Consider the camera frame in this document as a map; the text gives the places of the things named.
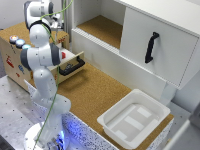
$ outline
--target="cabinet door handle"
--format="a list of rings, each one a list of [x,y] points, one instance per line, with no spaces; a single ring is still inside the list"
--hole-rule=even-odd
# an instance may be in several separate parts
[[[59,73],[63,76],[67,76],[70,73],[74,72],[75,70],[81,68],[82,66],[85,65],[85,62],[78,56],[77,57],[77,61],[79,62],[76,66],[72,67],[72,68],[68,68],[65,70],[62,70],[61,68],[59,68]]]
[[[160,35],[156,32],[153,32],[153,36],[150,38],[149,45],[147,48],[147,53],[145,56],[145,63],[148,64],[153,60],[153,57],[151,56],[153,45],[154,45],[154,40],[157,39]]]

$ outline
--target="wooden box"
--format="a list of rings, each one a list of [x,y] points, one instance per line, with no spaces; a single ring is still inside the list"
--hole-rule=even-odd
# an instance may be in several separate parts
[[[20,61],[20,53],[21,49],[16,48],[15,45],[12,45],[9,43],[9,38],[12,35],[17,35],[20,39],[24,39],[26,44],[29,44],[33,46],[29,39],[29,31],[26,29],[25,23],[20,23],[15,26],[12,26],[10,28],[7,28],[5,30],[0,31],[0,51],[4,63],[4,68],[6,74],[12,78],[15,82],[17,82],[21,87],[23,87],[25,90],[28,90],[26,84],[24,83],[24,79],[31,82],[33,79],[33,72],[26,69]],[[56,44],[62,44],[62,47],[65,49],[69,49],[69,35],[64,31],[59,31],[57,35],[57,41]],[[62,61],[60,64],[61,69],[65,69],[68,64],[71,66],[76,65],[77,57],[80,57],[81,59],[84,59],[84,53],[81,52],[78,55],[75,55],[71,59]],[[77,69],[73,73],[67,75],[67,76],[60,76],[59,82],[62,82],[66,80],[67,78],[71,77],[75,73],[82,70],[83,67]],[[55,80],[57,79],[57,67],[51,67],[51,72],[53,76],[55,77]]]

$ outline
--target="white cabinet door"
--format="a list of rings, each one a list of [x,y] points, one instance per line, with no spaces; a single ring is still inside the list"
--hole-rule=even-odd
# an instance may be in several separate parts
[[[153,60],[146,64],[145,56],[153,32],[159,37],[154,40]],[[127,8],[120,54],[179,86],[197,40],[191,34]]]

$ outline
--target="red object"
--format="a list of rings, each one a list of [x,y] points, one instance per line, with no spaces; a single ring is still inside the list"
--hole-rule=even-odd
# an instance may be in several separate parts
[[[62,59],[66,58],[66,54],[64,52],[62,52]]]
[[[16,73],[16,75],[17,75],[18,77],[20,77],[20,75],[19,75],[18,73]]]
[[[14,68],[14,65],[13,65],[13,63],[12,63],[12,61],[11,61],[11,59],[10,59],[10,56],[8,56],[6,62],[7,62],[12,68]]]

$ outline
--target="white tray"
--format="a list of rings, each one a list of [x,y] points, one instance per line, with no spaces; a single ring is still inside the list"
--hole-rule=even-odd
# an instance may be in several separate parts
[[[155,99],[133,90],[97,120],[118,144],[135,149],[169,113],[170,109]]]

